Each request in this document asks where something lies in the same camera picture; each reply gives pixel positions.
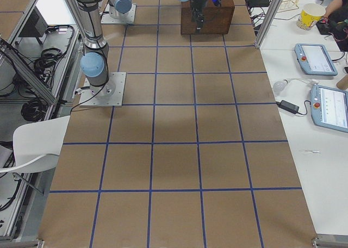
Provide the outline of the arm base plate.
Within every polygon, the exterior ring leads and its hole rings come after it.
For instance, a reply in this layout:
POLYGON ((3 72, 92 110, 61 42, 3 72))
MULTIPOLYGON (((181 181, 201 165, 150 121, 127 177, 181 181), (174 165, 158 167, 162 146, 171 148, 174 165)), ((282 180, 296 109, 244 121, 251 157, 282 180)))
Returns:
POLYGON ((110 24, 110 25, 127 25, 134 24, 135 20, 135 11, 136 4, 132 4, 132 8, 129 12, 122 14, 115 10, 114 7, 110 8, 110 5, 107 4, 105 12, 101 19, 101 24, 110 24))
POLYGON ((121 107, 125 83, 125 72, 110 72, 109 80, 103 89, 92 86, 82 90, 79 103, 82 107, 121 107))

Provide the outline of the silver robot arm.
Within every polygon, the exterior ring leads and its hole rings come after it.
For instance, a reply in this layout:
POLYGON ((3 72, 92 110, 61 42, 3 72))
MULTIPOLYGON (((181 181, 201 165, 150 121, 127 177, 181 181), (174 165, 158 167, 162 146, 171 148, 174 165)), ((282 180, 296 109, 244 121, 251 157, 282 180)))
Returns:
MULTIPOLYGON (((109 93, 108 85, 109 74, 107 68, 107 56, 109 46, 103 36, 99 3, 103 0, 73 0, 77 7, 77 16, 80 20, 81 30, 85 34, 84 48, 86 55, 80 62, 81 68, 85 73, 94 95, 109 93)), ((131 0, 112 0, 114 10, 120 14, 129 12, 132 8, 131 0)), ((195 23, 196 32, 204 26, 205 16, 203 9, 208 0, 178 0, 180 2, 190 2, 192 21, 195 23)), ((213 0, 218 6, 221 0, 213 0)))
POLYGON ((109 15, 117 20, 135 16, 136 5, 132 0, 109 0, 109 15))

